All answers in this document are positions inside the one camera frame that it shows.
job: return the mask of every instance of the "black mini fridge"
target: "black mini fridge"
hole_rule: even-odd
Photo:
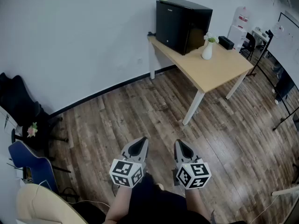
[[[186,0],[157,0],[156,38],[185,55],[205,44],[212,9]]]

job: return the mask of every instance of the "floor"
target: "floor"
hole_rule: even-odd
[[[255,64],[259,51],[255,50]],[[274,83],[271,62],[261,66]],[[200,190],[218,223],[244,220],[250,223],[274,198],[275,190],[291,186],[292,163],[299,156],[299,136],[292,119],[276,131],[272,128],[287,115],[282,104],[275,105],[272,87],[257,69],[247,77],[230,100],[225,96],[236,80],[207,93],[188,125],[182,120],[196,94],[196,88],[175,68],[154,80],[145,78],[104,94],[62,114],[56,128],[68,136],[68,144],[54,141],[50,152],[60,191],[73,187],[82,199],[112,203],[110,165],[129,141],[149,138],[148,172],[168,191],[184,195],[174,187],[173,144],[176,139],[192,143],[212,172]],[[297,107],[299,92],[294,88],[287,102]],[[280,223],[297,194],[279,196],[254,223]]]

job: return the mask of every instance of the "forearm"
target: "forearm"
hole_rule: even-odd
[[[120,186],[117,191],[115,200],[113,201],[107,216],[106,221],[118,222],[129,212],[130,199],[132,189]]]
[[[188,189],[185,190],[187,209],[189,211],[194,211],[202,215],[205,219],[210,222],[211,216],[208,214],[206,210],[206,206],[201,200],[199,190],[198,189]]]

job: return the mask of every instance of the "vase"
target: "vase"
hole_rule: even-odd
[[[213,48],[213,42],[207,42],[207,46],[202,52],[201,57],[204,58],[205,60],[210,60],[212,58],[212,48]]]

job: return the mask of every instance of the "white shoe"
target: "white shoe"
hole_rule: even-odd
[[[163,186],[162,184],[157,183],[156,185],[158,185],[158,187],[159,187],[162,191],[164,191],[164,186]]]

